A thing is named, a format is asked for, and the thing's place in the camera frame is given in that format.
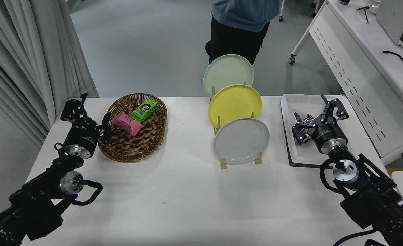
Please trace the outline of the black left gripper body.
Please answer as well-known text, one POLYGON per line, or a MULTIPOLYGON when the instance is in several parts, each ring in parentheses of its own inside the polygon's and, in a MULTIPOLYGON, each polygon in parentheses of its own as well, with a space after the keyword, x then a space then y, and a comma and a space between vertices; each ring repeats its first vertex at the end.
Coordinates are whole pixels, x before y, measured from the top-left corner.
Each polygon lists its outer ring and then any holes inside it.
POLYGON ((98 144, 100 133, 98 129, 83 129, 80 127, 72 127, 66 136, 66 147, 80 146, 88 151, 95 151, 98 144))

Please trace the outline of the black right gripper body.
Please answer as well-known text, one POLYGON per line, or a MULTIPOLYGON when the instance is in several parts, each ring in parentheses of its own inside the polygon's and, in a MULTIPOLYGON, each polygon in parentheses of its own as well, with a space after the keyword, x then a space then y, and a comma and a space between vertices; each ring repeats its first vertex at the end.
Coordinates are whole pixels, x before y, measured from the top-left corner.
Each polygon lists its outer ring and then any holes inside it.
POLYGON ((336 146, 347 146, 348 139, 336 123, 326 123, 310 129, 310 136, 319 151, 331 151, 336 146))

